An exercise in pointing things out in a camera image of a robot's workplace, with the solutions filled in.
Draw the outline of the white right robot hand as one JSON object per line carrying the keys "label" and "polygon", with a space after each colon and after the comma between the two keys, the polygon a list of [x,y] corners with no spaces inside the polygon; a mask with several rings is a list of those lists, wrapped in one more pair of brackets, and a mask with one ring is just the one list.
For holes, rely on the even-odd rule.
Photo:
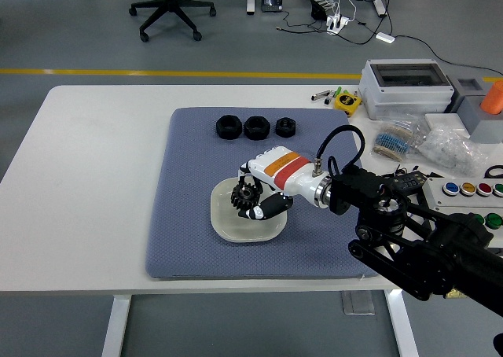
{"label": "white right robot hand", "polygon": [[241,218],[266,220],[287,211],[300,195],[327,208],[331,179],[319,159],[311,162],[284,146],[276,146],[242,164],[231,203]]}

